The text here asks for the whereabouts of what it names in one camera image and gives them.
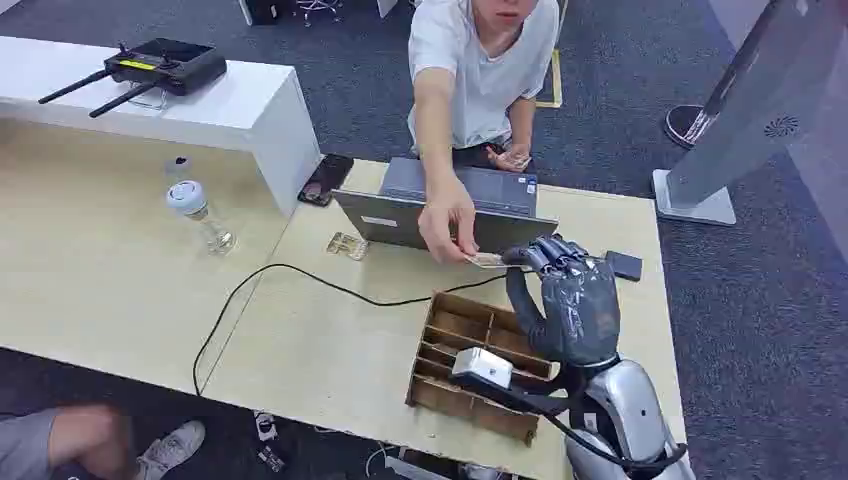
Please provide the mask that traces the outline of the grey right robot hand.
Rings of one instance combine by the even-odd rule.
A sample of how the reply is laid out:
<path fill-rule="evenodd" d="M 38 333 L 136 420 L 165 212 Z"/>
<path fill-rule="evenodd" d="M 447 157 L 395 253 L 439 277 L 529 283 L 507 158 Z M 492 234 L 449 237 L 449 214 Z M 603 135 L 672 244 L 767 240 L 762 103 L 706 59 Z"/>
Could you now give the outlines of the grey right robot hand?
<path fill-rule="evenodd" d="M 534 352 L 576 367 L 618 359 L 621 312 L 608 262 L 559 234 L 510 248 L 502 260 L 507 295 Z"/>

